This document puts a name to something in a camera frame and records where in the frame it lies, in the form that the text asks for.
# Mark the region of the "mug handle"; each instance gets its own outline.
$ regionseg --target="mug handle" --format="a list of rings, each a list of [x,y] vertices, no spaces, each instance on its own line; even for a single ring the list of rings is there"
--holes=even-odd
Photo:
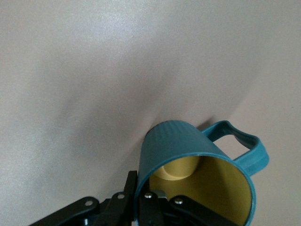
[[[249,176],[264,169],[269,163],[269,156],[260,139],[238,130],[229,121],[219,121],[203,130],[202,133],[212,142],[223,136],[233,135],[239,143],[250,149],[234,160]]]

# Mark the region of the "mug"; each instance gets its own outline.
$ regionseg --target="mug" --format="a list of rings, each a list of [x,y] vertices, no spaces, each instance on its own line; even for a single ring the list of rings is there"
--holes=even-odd
[[[214,141],[233,135],[249,151],[232,160]],[[251,223],[256,193],[251,176],[267,166],[269,156],[256,136],[220,121],[204,131],[184,121],[153,127],[141,148],[135,206],[146,182],[168,200],[185,195],[239,226]]]

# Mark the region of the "cup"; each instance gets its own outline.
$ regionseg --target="cup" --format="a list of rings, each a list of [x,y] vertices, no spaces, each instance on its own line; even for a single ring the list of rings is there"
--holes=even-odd
[[[232,160],[213,142],[234,135],[249,151]],[[145,136],[135,206],[143,185],[163,190],[167,199],[185,195],[239,226],[251,223],[256,194],[251,176],[269,156],[256,136],[220,121],[204,131],[184,121],[166,121]]]

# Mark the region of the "blue mug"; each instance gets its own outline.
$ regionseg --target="blue mug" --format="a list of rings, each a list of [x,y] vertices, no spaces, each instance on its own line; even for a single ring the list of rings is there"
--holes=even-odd
[[[234,135],[249,151],[232,160],[213,142]],[[135,206],[149,180],[167,199],[185,195],[239,226],[250,225],[256,206],[251,176],[269,156],[258,137],[220,121],[204,131],[184,121],[166,121],[145,136],[140,156]]]

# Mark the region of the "white surface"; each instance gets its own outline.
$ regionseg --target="white surface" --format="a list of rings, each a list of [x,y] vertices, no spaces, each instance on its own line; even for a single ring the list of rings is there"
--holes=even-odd
[[[253,225],[297,225],[300,14],[287,1],[0,1],[1,224],[112,195],[161,121],[230,117],[271,155]]]

